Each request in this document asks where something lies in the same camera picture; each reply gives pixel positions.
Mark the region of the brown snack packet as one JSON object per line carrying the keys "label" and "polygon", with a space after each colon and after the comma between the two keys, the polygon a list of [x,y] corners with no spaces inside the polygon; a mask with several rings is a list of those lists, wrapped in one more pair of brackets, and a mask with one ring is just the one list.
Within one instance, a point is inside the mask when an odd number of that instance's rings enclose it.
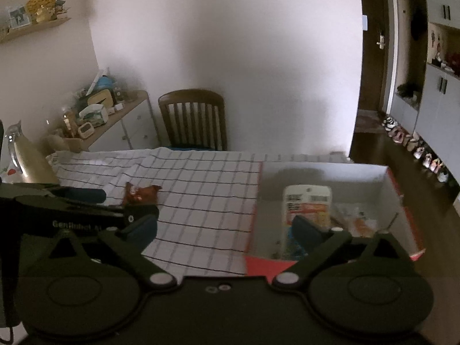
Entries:
{"label": "brown snack packet", "polygon": [[159,185],[148,187],[138,187],[127,182],[125,185],[125,194],[122,199],[123,206],[144,206],[157,205],[158,193],[161,190]]}

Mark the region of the white red printed snack packet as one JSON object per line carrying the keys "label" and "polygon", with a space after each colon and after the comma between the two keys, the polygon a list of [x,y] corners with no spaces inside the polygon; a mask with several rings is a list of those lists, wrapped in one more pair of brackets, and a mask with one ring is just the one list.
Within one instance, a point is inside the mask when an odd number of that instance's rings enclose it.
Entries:
{"label": "white red printed snack packet", "polygon": [[332,190],[324,185],[290,185],[283,191],[281,207],[280,256],[284,260],[299,260],[305,250],[291,234],[292,221],[301,215],[321,228],[330,229]]}

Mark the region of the white noodle snack packet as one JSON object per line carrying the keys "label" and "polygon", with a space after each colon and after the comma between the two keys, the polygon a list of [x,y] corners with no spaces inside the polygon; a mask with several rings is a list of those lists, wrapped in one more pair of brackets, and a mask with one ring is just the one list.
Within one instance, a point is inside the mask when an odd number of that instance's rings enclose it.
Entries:
{"label": "white noodle snack packet", "polygon": [[334,204],[332,217],[353,237],[373,237],[380,229],[377,218],[362,204]]}

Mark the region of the silver gold kettle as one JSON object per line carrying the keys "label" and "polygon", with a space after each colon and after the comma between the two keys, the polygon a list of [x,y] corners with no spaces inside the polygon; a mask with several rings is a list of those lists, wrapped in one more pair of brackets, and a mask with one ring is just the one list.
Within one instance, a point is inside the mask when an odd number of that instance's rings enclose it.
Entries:
{"label": "silver gold kettle", "polygon": [[45,156],[25,137],[21,121],[10,125],[5,132],[11,161],[29,184],[58,184],[59,180]]}

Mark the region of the white digital clock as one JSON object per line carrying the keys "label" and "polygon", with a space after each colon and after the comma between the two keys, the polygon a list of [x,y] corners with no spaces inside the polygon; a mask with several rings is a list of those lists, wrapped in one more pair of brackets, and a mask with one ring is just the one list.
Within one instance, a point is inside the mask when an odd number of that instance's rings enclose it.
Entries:
{"label": "white digital clock", "polygon": [[94,127],[90,122],[85,122],[77,128],[77,133],[81,139],[88,139],[94,133]]}

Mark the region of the white black grid tablecloth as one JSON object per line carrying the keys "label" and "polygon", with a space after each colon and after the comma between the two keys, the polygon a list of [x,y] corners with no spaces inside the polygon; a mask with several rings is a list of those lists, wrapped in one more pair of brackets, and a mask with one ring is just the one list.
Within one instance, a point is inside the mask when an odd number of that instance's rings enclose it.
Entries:
{"label": "white black grid tablecloth", "polygon": [[157,237],[142,254],[183,276],[243,276],[264,162],[347,163],[344,154],[253,154],[156,149],[60,151],[47,158],[62,185],[102,189],[108,205],[122,201],[126,183],[160,186]]}

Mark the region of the red cardboard box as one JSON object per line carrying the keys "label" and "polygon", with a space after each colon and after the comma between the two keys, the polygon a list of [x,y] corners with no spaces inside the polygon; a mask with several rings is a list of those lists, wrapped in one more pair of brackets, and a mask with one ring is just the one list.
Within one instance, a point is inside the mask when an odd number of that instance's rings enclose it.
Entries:
{"label": "red cardboard box", "polygon": [[293,237],[304,216],[319,231],[342,228],[369,240],[388,231],[412,260],[425,252],[402,191],[388,167],[371,164],[265,163],[258,174],[246,273],[272,280],[307,253]]}

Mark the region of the white wooden sideboard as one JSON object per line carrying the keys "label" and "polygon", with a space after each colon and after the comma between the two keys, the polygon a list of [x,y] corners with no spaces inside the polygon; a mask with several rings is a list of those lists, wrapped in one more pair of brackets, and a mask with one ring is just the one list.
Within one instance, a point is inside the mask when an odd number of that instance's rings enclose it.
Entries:
{"label": "white wooden sideboard", "polygon": [[108,117],[108,122],[94,130],[87,139],[66,139],[58,135],[47,137],[50,151],[144,150],[161,146],[156,130],[148,93],[144,90],[129,91],[136,99],[126,103],[121,111]]}

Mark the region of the dark wooden chair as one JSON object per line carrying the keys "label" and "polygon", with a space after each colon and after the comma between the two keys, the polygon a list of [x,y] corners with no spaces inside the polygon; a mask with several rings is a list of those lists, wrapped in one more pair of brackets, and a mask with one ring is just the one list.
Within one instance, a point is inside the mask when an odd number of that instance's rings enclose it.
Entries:
{"label": "dark wooden chair", "polygon": [[175,90],[159,97],[158,106],[172,148],[228,149],[223,96],[204,89]]}

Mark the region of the row of shoes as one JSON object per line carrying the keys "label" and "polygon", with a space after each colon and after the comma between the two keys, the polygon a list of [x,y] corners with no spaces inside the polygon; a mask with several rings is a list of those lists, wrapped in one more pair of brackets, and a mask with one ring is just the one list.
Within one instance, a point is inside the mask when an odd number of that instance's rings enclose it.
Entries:
{"label": "row of shoes", "polygon": [[424,170],[428,170],[441,184],[448,183],[451,179],[450,171],[420,135],[406,131],[389,114],[384,117],[381,125],[391,140],[412,154],[415,161],[420,163]]}

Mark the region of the dark entrance door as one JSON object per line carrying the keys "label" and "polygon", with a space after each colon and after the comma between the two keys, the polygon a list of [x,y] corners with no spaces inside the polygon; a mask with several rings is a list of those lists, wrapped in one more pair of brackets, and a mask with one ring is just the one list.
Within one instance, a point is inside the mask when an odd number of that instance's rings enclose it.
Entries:
{"label": "dark entrance door", "polygon": [[356,123],[385,116],[388,108],[388,66],[391,20],[388,0],[362,0],[363,63]]}

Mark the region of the white storage cabinet wall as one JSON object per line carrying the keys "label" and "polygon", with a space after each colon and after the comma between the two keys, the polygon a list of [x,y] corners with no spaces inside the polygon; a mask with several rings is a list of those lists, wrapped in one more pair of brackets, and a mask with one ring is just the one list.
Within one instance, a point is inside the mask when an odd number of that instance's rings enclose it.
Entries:
{"label": "white storage cabinet wall", "polygon": [[394,0],[396,75],[391,117],[417,133],[459,194],[459,0]]}

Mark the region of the wooden wall shelf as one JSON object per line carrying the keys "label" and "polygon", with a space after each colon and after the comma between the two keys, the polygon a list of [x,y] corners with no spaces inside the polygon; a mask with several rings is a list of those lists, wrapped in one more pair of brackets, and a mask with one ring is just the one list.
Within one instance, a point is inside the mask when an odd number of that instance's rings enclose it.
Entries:
{"label": "wooden wall shelf", "polygon": [[30,25],[30,26],[24,26],[24,27],[17,28],[17,29],[11,29],[7,34],[4,34],[3,36],[1,36],[0,43],[4,44],[8,41],[15,40],[19,37],[26,36],[28,34],[32,34],[35,32],[42,31],[42,30],[47,30],[47,29],[51,29],[57,26],[61,26],[62,24],[67,23],[68,21],[70,21],[70,18],[62,18],[62,19],[57,19],[53,21],[37,23],[34,25]]}

